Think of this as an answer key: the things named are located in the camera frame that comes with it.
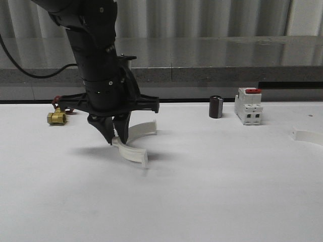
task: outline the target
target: robotic arm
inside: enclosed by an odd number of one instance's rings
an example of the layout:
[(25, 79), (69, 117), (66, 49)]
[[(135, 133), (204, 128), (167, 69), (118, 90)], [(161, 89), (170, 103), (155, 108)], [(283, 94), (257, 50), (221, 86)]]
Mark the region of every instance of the robotic arm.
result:
[(114, 0), (32, 0), (64, 26), (75, 56), (85, 93), (62, 96), (61, 110), (89, 113), (88, 122), (111, 144), (116, 129), (121, 141), (128, 140), (131, 111), (158, 113), (159, 99), (140, 94), (129, 69), (135, 56), (117, 56)]

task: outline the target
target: black cable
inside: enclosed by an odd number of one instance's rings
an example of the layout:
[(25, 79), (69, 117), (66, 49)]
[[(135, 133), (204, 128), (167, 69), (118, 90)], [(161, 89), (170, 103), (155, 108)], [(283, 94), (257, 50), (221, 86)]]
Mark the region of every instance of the black cable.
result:
[(50, 74), (50, 75), (46, 75), (46, 76), (37, 76), (37, 75), (33, 75), (33, 74), (30, 74), (28, 72), (26, 72), (24, 69), (22, 69), (20, 67), (20, 65), (18, 65), (18, 63), (13, 59), (13, 57), (11, 56), (11, 54), (9, 53), (5, 43), (4, 43), (4, 40), (2, 39), (2, 36), (0, 34), (0, 44), (1, 44), (1, 47), (4, 49), (4, 52), (6, 53), (6, 55), (8, 56), (9, 60), (12, 62), (12, 64), (15, 65), (15, 67), (17, 67), (18, 70), (20, 70), (23, 74), (27, 75), (28, 77), (32, 77), (32, 78), (38, 78), (38, 79), (45, 79), (45, 78), (50, 78), (50, 77), (53, 77), (53, 76), (56, 76), (57, 74), (61, 73), (63, 70), (65, 70), (67, 67), (76, 67), (77, 64), (68, 64), (66, 66), (63, 66), (62, 68), (60, 68), (58, 71)]

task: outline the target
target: black cylinder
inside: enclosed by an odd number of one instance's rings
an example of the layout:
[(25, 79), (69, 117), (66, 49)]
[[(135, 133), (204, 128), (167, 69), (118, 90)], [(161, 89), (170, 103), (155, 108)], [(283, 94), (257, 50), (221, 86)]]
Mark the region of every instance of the black cylinder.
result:
[(223, 110), (223, 98), (220, 96), (210, 97), (209, 116), (211, 118), (221, 118)]
[(95, 110), (112, 110), (127, 100), (114, 45), (98, 48), (85, 31), (67, 30), (89, 102)]

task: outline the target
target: red switch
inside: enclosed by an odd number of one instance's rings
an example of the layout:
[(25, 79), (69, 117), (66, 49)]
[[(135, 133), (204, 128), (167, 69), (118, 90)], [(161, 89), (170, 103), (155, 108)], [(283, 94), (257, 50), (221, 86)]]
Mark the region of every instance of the red switch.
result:
[(246, 89), (247, 94), (260, 94), (261, 89)]

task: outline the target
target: white curved plastic piece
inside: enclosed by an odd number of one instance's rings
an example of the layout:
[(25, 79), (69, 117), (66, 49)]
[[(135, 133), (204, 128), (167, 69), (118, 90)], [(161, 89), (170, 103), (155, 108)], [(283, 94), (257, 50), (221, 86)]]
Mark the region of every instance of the white curved plastic piece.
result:
[[(129, 128), (129, 138), (127, 144), (140, 137), (156, 134), (156, 121), (135, 125)], [(141, 163), (142, 167), (144, 168), (147, 167), (148, 155), (146, 149), (138, 149), (125, 145), (121, 142), (119, 137), (114, 137), (112, 139), (112, 145), (119, 148), (120, 155), (123, 158), (133, 162)]]
[(129, 138), (127, 143), (130, 143), (140, 137), (144, 137), (148, 135), (156, 135), (156, 134), (157, 134), (156, 120), (154, 120), (153, 122), (138, 124), (129, 128)]
[(293, 128), (292, 138), (296, 141), (305, 141), (323, 146), (323, 134), (302, 131)]

